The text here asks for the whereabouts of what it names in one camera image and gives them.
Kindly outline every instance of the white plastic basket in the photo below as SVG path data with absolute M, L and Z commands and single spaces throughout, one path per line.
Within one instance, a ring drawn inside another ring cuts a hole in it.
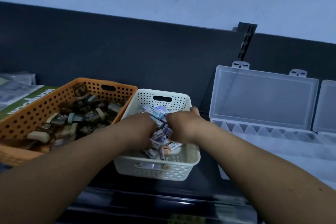
M 138 113 L 144 105 L 161 105 L 172 108 L 174 111 L 187 110 L 191 107 L 190 97 L 186 94 L 139 89 L 129 103 L 122 119 L 132 114 Z M 142 153 L 121 156 L 114 160 L 114 165 L 119 174 L 132 175 L 146 178 L 184 181 L 193 166 L 197 165 L 201 159 L 199 147 L 188 144 L 180 147 L 176 152 L 170 154 L 170 161 L 159 159 L 148 159 Z

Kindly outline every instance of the basket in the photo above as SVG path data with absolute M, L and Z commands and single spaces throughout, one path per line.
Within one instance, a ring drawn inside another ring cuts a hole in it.
M 139 89 L 129 103 L 122 118 L 140 112 L 144 105 L 161 105 L 172 108 L 174 111 L 187 110 L 191 107 L 190 97 L 186 94 Z M 121 156 L 114 160 L 119 174 L 138 177 L 155 178 L 161 180 L 184 181 L 192 168 L 201 159 L 199 147 L 187 144 L 180 147 L 177 152 L 169 155 L 170 161 L 144 158 L 137 152 L 128 156 Z
M 2 120 L 0 122 L 0 143 L 2 139 L 26 138 L 30 132 L 44 123 L 50 115 L 60 111 L 58 105 L 61 102 L 75 101 L 72 86 L 79 82 L 86 82 L 91 94 L 99 95 L 105 99 L 121 100 L 123 97 L 130 96 L 130 99 L 128 99 L 126 104 L 120 109 L 113 124 L 121 119 L 133 94 L 137 90 L 136 86 L 117 82 L 88 78 L 74 79 Z M 17 166 L 22 162 L 42 155 L 43 149 L 39 150 L 40 151 L 30 151 L 0 145 L 0 162 L 9 166 Z

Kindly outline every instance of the hand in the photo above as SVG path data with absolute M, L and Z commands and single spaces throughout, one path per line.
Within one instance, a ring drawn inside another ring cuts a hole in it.
M 166 120 L 169 127 L 173 130 L 170 139 L 185 144 L 197 144 L 198 131 L 208 123 L 201 118 L 196 107 L 191 107 L 190 112 L 179 111 L 167 114 Z
M 157 130 L 155 121 L 149 113 L 137 113 L 112 125 L 118 131 L 119 140 L 125 141 L 126 151 L 149 149 L 152 145 L 149 138 Z

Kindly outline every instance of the open box lid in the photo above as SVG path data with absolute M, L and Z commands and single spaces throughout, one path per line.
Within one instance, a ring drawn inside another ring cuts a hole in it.
M 313 131 L 336 133 L 336 81 L 324 80 L 318 96 Z
M 310 130 L 318 79 L 299 69 L 285 75 L 249 67 L 243 61 L 217 66 L 209 117 Z

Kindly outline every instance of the orange plastic basket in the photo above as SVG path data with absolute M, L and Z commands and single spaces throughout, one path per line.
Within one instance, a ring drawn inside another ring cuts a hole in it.
M 123 97 L 130 96 L 114 119 L 113 124 L 121 119 L 133 94 L 138 89 L 136 86 L 105 80 L 74 79 L 0 122 L 0 162 L 9 166 L 17 166 L 44 153 L 42 148 L 39 151 L 23 150 L 1 144 L 1 141 L 3 139 L 26 138 L 30 132 L 44 123 L 49 116 L 60 111 L 58 105 L 61 102 L 75 101 L 72 86 L 79 82 L 86 82 L 86 86 L 91 94 L 99 95 L 101 98 L 108 100 L 122 100 Z

